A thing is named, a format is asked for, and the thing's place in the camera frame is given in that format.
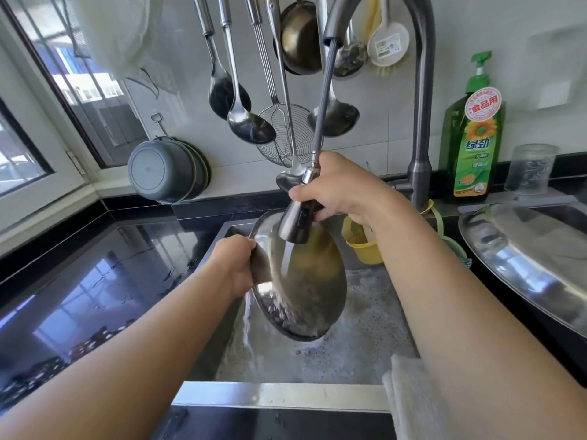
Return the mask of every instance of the green pump dispenser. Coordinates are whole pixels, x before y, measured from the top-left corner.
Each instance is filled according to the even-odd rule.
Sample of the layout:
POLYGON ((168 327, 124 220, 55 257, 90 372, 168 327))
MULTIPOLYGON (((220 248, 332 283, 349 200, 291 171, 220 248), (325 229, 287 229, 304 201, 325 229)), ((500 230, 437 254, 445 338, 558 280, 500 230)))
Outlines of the green pump dispenser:
POLYGON ((456 202, 487 196, 500 151, 505 103, 484 73, 491 56, 491 51, 473 55, 471 62, 477 68, 467 82, 466 95, 444 115, 438 168, 447 195, 456 202))

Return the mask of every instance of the white tile wall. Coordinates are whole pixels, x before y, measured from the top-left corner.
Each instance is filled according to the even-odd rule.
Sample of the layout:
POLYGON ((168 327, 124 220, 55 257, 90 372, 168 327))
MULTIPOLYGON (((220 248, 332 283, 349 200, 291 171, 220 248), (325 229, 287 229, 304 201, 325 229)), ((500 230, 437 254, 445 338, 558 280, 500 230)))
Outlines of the white tile wall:
MULTIPOLYGON (((294 0, 281 0, 281 6, 294 0)), ((487 64, 493 84, 508 102, 500 160, 511 157, 513 147, 527 142, 546 142, 561 147, 561 153, 587 151, 583 123, 587 119, 587 83, 579 83, 574 101, 560 107, 525 111, 519 107, 520 73, 528 38, 537 33, 587 22, 587 0, 431 0, 436 20, 437 47, 431 120, 430 161, 438 165, 440 132, 445 109, 464 95, 469 76, 474 72, 472 54, 492 49, 487 64)), ((228 68, 224 39, 218 21, 218 4, 208 0, 216 27, 216 45, 228 68)), ((271 102, 249 24, 244 0, 231 0, 233 38, 241 84, 248 90, 253 110, 271 102)), ((363 3, 355 16, 359 36, 363 36, 363 3)), ((413 97, 415 81, 415 43, 413 26, 401 0, 391 0, 392 18, 401 21, 412 34, 412 47, 405 61, 389 77, 368 70, 348 82, 334 82, 341 101, 355 105, 360 120, 348 134, 326 139, 325 149, 335 149, 357 163, 369 162, 379 175, 405 172, 412 154, 413 97)), ((207 196, 274 189, 280 168, 266 162, 253 146, 234 137, 224 121, 209 109, 207 92, 210 63, 205 40, 193 0, 165 0, 163 24, 157 39, 166 44, 165 58, 171 67, 179 95, 162 93, 159 99, 144 88, 129 90, 151 135, 160 134, 149 117, 158 111, 166 130, 197 145, 214 167, 214 180, 207 196)), ((274 68, 278 91, 276 59, 271 50, 267 15, 264 34, 274 68)), ((294 103, 312 109, 318 102, 322 76, 290 75, 290 95, 294 103)))

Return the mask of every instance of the round red and white sticker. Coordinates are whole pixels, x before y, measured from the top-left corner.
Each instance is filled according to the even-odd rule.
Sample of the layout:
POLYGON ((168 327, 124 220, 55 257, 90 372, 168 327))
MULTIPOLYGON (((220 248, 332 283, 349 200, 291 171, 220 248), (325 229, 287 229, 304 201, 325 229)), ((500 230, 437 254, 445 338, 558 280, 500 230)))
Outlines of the round red and white sticker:
POLYGON ((465 115, 472 122, 483 122, 497 114, 501 107, 501 92, 494 87, 475 91, 465 103, 465 115))

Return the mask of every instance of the forearm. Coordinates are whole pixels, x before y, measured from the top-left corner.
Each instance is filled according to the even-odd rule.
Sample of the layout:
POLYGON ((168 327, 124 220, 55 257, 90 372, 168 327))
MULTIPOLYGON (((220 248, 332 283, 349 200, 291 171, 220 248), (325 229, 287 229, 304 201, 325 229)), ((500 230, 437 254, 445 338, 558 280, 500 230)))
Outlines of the forearm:
POLYGON ((0 438, 148 438, 231 304, 225 278, 203 266, 14 407, 0 419, 0 438))
POLYGON ((419 351, 474 438, 577 438, 587 429, 576 382, 405 199, 387 194, 369 223, 419 351))

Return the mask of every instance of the soapy water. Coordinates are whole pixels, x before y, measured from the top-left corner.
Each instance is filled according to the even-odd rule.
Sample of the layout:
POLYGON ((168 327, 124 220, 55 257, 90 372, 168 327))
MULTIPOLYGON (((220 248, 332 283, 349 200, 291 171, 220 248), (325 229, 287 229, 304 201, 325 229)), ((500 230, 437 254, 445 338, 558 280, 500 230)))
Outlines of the soapy water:
POLYGON ((381 384, 391 356, 415 357, 415 347, 383 266, 347 271, 347 282, 340 319, 311 342, 278 332, 247 293, 215 380, 381 384))

